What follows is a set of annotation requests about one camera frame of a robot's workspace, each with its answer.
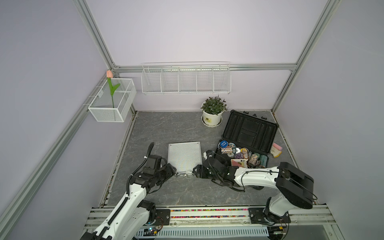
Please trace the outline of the silver aluminium poker case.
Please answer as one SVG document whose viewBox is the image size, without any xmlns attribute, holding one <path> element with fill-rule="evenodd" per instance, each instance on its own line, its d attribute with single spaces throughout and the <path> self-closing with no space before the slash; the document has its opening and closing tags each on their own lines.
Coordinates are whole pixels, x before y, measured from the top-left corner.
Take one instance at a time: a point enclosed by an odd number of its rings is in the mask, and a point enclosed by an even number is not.
<svg viewBox="0 0 384 240">
<path fill-rule="evenodd" d="M 192 177 L 193 169 L 202 164 L 200 142 L 169 144 L 168 163 L 177 169 L 176 176 Z"/>
</svg>

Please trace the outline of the black poker set case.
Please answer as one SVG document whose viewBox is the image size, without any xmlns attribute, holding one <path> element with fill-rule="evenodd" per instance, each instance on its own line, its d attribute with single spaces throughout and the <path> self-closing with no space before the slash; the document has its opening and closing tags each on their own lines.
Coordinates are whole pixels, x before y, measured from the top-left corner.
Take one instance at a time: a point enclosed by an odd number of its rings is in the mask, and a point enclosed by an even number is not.
<svg viewBox="0 0 384 240">
<path fill-rule="evenodd" d="M 221 141 L 232 143 L 239 149 L 246 148 L 251 154 L 268 156 L 278 127 L 278 124 L 255 115 L 232 110 Z"/>
</svg>

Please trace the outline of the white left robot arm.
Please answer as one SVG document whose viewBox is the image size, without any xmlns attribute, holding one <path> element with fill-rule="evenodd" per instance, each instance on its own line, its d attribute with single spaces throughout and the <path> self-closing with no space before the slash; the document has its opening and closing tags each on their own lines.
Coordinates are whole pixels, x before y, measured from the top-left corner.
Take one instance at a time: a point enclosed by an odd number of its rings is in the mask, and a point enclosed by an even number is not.
<svg viewBox="0 0 384 240">
<path fill-rule="evenodd" d="M 129 176 L 126 192 L 109 216 L 82 240 L 132 240 L 139 229 L 156 219 L 156 204 L 145 200 L 176 173 L 176 168 L 163 157 L 152 155 L 155 143 L 150 143 L 145 160 Z"/>
</svg>

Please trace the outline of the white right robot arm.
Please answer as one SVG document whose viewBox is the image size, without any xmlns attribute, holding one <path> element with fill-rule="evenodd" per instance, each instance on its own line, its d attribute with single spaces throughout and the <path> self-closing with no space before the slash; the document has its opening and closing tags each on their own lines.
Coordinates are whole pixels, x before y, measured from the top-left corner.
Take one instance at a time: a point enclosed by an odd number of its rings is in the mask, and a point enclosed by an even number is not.
<svg viewBox="0 0 384 240">
<path fill-rule="evenodd" d="M 249 210 L 253 224 L 289 224 L 289 210 L 310 210 L 317 199 L 313 193 L 314 179 L 288 162 L 281 162 L 277 167 L 249 169 L 225 165 L 216 159 L 215 152 L 207 151 L 205 161 L 197 165 L 193 173 L 197 178 L 210 179 L 237 192 L 244 192 L 247 186 L 277 189 L 279 193 L 268 198 L 264 208 Z"/>
</svg>

